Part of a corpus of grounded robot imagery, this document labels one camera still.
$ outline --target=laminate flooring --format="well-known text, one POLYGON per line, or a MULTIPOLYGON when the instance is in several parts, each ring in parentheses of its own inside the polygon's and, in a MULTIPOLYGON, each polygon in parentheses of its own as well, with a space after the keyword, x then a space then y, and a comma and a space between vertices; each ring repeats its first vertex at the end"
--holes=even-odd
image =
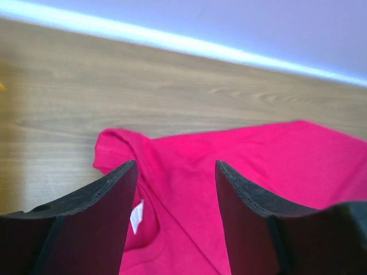
POLYGON ((151 137, 307 119, 367 139, 367 89, 0 19, 0 213, 100 176, 103 129, 151 137))

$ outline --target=wood grain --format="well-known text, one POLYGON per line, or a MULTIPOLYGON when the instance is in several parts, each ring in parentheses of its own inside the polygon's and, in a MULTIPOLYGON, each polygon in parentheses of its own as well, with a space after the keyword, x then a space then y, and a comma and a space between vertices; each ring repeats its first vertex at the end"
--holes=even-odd
POLYGON ((307 119, 367 139, 367 90, 0 19, 0 213, 99 177, 100 131, 307 119))

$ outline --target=pink t-shirt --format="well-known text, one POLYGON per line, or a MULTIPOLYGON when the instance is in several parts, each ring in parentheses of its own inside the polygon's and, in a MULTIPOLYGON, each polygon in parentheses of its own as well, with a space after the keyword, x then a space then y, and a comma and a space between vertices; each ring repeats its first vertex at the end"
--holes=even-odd
POLYGON ((149 139, 103 131, 94 167, 108 173, 136 160, 133 207, 120 274, 230 274, 214 165, 227 162, 290 201, 323 209, 367 199, 367 142, 306 121, 149 139))

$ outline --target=white wall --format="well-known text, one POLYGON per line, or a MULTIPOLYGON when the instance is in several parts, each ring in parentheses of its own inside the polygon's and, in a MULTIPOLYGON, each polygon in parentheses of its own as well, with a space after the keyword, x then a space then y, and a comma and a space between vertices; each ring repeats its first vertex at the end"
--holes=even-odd
MULTIPOLYGON (((17 7, 9 6, 11 2, 14 3, 13 0, 0 0, 0 16, 29 20, 27 18, 29 9, 24 8, 24 13, 21 14, 21 9, 18 8, 19 2, 17 7)), ((367 1, 28 0, 28 2, 226 46, 227 48, 219 50, 221 52, 217 54, 219 59, 367 86, 367 1), (246 60, 242 60, 234 56, 234 53, 227 54, 230 57, 226 58, 225 51, 229 53, 230 49, 254 54, 256 58, 250 58, 247 62, 247 57, 246 60)), ((58 23, 57 27, 63 28, 63 25, 58 23)), ((104 36, 101 30, 95 33, 104 36)), ((113 38, 119 39, 119 36, 115 34, 113 38)), ((121 35, 121 39, 129 40, 129 36, 121 35)), ((149 39, 149 36, 146 36, 146 41, 142 43, 149 44, 149 39)), ((156 41, 151 44, 206 55, 204 51, 195 52, 195 48, 189 46, 186 47, 187 50, 183 50, 183 46, 165 47, 164 41, 161 45, 156 41)))

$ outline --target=clothing label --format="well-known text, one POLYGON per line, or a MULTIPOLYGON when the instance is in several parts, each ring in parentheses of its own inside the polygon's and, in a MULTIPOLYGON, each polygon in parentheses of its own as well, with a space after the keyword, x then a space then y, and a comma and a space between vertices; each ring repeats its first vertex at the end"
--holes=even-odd
POLYGON ((142 200, 140 204, 135 206, 135 208, 132 210, 131 215, 130 215, 132 231, 134 232, 135 235, 136 235, 136 232, 138 231, 138 227, 140 223, 143 220, 143 208, 144 208, 144 201, 142 200))

